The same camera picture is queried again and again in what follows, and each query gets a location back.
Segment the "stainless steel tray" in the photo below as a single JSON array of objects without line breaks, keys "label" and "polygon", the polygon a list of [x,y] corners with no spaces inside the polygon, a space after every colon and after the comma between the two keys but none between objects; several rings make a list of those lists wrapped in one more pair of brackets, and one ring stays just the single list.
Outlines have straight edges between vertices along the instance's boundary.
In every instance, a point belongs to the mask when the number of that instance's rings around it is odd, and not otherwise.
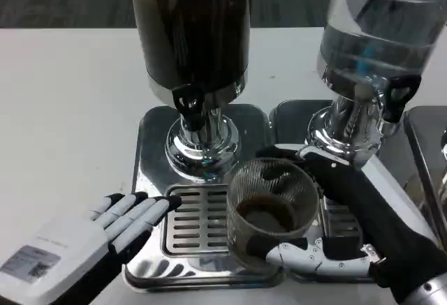
[{"label": "stainless steel tray", "polygon": [[[271,144],[268,119],[257,107],[228,105],[223,113],[239,130],[241,163]],[[144,291],[265,288],[278,284],[283,273],[253,274],[228,252],[223,208],[231,173],[198,185],[179,176],[168,164],[164,146],[177,118],[176,110],[156,107],[140,123],[133,190],[150,196],[178,194],[184,204],[154,228],[145,247],[124,270],[125,281]]]}]

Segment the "water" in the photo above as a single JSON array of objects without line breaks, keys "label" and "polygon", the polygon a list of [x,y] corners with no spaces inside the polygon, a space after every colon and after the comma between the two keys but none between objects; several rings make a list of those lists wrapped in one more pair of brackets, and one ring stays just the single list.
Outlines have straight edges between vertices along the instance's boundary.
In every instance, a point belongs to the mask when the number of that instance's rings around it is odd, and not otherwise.
[{"label": "water", "polygon": [[446,22],[443,0],[332,0],[319,72],[347,98],[356,84],[420,75]]}]

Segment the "white robotic hand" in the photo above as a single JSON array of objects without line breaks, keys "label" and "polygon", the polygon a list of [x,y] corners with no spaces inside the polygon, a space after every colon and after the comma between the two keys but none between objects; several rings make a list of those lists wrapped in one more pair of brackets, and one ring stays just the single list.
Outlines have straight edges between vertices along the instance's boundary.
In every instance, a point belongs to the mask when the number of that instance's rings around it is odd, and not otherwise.
[{"label": "white robotic hand", "polygon": [[81,216],[53,219],[0,261],[0,304],[89,304],[181,203],[116,193]]}]

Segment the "clear glass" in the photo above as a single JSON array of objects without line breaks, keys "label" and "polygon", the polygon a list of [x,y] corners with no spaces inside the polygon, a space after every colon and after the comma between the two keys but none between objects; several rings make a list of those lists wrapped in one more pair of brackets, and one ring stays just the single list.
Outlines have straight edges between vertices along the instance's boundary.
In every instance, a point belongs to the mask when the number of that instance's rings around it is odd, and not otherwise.
[{"label": "clear glass", "polygon": [[147,71],[166,89],[219,90],[248,64],[249,0],[133,0]]},{"label": "clear glass", "polygon": [[272,272],[264,260],[247,255],[255,236],[279,243],[304,235],[318,213],[312,179],[288,161],[260,158],[246,162],[232,178],[227,194],[228,247],[247,268]]},{"label": "clear glass", "polygon": [[446,20],[446,0],[331,0],[321,77],[352,99],[355,84],[384,89],[391,77],[420,75]]}]

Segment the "drip tray grate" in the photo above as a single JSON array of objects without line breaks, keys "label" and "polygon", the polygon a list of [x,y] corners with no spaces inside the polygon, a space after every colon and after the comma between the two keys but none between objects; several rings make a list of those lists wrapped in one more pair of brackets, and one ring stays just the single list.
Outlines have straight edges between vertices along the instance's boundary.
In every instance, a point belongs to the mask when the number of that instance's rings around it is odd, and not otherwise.
[{"label": "drip tray grate", "polygon": [[164,249],[169,255],[227,253],[225,185],[176,187],[182,206],[168,214]]}]

